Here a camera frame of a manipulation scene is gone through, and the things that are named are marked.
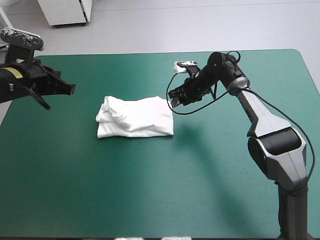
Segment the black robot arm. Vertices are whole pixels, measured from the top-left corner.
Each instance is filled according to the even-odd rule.
[[[189,77],[183,85],[168,92],[171,105],[185,106],[200,101],[221,81],[229,94],[238,98],[251,122],[247,133],[251,157],[266,177],[278,185],[279,238],[313,239],[307,229],[306,142],[287,120],[272,114],[250,90],[250,81],[239,68],[239,60],[240,54],[236,59],[230,53],[214,52],[207,65],[198,71],[196,64],[177,62]]]
[[[44,42],[40,36],[6,27],[1,39],[9,43],[4,64],[0,65],[0,103],[32,96],[49,110],[43,95],[72,95],[76,85],[64,82],[61,72],[41,65],[34,58],[34,51],[41,50]]]

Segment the white cloth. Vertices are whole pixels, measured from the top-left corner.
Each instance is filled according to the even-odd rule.
[[[123,101],[106,96],[95,120],[99,122],[97,137],[131,138],[174,134],[174,118],[167,100],[158,96],[138,101]]]

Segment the green tabletop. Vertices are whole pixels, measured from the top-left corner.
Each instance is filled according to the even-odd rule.
[[[209,55],[39,57],[76,92],[45,96],[49,111],[30,96],[11,104],[0,126],[0,236],[277,237],[277,187],[248,153],[250,122],[235,97],[174,115],[174,136],[97,139],[104,96],[165,98],[174,61],[203,67]],[[320,98],[299,52],[241,51],[239,66],[253,90],[302,125],[319,157]],[[186,77],[178,75],[172,87]],[[308,150],[308,168],[310,156]],[[308,206],[314,237],[320,237],[319,182],[317,164]]]

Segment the gray floor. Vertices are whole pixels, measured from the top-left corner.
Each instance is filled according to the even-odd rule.
[[[39,55],[296,49],[320,90],[320,0],[93,0],[87,26],[59,29],[36,0],[3,10],[43,38]]]

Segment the yellow label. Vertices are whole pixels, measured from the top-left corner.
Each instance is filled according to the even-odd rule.
[[[15,76],[16,79],[22,79],[23,78],[22,74],[17,69],[15,69],[13,67],[2,67],[2,68],[8,70],[9,72],[11,72]]]

